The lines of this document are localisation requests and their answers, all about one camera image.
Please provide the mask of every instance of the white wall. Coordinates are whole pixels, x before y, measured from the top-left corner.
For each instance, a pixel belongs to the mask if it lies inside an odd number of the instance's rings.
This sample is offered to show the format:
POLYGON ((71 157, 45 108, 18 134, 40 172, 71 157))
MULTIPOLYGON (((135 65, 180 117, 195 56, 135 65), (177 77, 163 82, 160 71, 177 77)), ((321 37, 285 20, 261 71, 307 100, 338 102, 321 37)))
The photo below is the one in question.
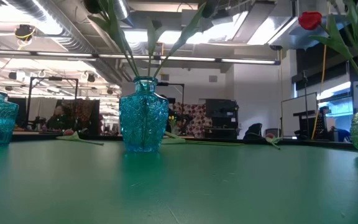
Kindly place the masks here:
POLYGON ((283 70, 283 100, 293 98, 294 85, 292 84, 292 76, 298 73, 296 69, 296 50, 287 50, 286 57, 282 60, 283 70))
POLYGON ((238 136, 242 139, 248 127, 262 123, 279 128, 281 117, 281 78, 276 65, 234 65, 234 99, 239 105, 238 136))
MULTIPOLYGON (((146 70, 139 71, 146 75, 146 70)), ((185 103, 198 104, 199 99, 225 99, 225 74, 220 69, 193 68, 190 71, 182 68, 163 68, 164 74, 169 74, 169 83, 185 84, 185 103), (218 76, 218 82, 210 83, 209 76, 218 76)), ((133 83, 123 83, 122 95, 126 96, 134 92, 133 83)), ((158 86, 155 91, 169 98, 176 98, 177 102, 182 101, 181 86, 158 86)))
POLYGON ((234 100, 234 65, 226 72, 226 98, 234 100))

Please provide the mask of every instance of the whiteboard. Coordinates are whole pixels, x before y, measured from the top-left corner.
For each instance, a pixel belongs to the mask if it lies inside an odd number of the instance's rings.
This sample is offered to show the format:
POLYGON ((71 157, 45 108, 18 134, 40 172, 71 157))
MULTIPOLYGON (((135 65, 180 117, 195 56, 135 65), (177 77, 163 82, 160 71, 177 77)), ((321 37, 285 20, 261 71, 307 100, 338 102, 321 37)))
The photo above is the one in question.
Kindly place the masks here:
MULTIPOLYGON (((307 94, 308 110, 317 109, 317 93, 307 94)), ((281 102, 282 106, 282 131, 284 136, 295 136, 294 131, 299 130, 299 117, 294 116, 294 113, 301 113, 306 111, 305 96, 284 100, 281 102)))

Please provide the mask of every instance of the pipe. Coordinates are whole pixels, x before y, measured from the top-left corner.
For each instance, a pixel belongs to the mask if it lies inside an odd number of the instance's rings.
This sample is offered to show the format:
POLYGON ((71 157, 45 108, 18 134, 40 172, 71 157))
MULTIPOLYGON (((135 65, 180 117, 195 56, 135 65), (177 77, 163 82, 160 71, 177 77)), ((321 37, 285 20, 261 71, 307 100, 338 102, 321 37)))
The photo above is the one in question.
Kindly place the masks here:
POLYGON ((129 16, 129 6, 126 0, 114 0, 114 8, 117 19, 123 20, 129 16))
MULTIPOLYGON (((37 28, 44 34, 62 35, 70 38, 54 38, 54 41, 69 52, 96 53, 93 46, 84 38, 64 13, 49 0, 2 0, 24 14, 32 16, 39 23, 37 28)), ((98 73, 110 83, 120 84, 122 77, 110 68, 107 61, 97 58, 94 62, 86 62, 97 69, 98 73)))

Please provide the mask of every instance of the red tulip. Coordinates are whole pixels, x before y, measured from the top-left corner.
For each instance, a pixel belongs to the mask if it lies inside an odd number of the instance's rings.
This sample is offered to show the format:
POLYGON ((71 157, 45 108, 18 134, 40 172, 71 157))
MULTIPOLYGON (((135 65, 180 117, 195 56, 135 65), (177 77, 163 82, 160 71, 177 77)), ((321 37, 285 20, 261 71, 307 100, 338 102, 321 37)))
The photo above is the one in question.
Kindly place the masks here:
POLYGON ((322 18, 323 16, 320 12, 304 12, 299 17, 298 22, 305 30, 315 30, 321 25, 322 18))

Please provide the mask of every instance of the desk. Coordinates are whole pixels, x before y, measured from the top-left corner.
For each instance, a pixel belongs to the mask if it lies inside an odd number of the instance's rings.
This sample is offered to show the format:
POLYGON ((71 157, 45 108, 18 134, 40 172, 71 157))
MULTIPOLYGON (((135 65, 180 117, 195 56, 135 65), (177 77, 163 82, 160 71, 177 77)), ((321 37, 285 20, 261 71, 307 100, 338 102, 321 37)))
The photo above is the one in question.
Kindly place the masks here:
POLYGON ((0 223, 358 223, 358 153, 60 140, 0 147, 0 223))

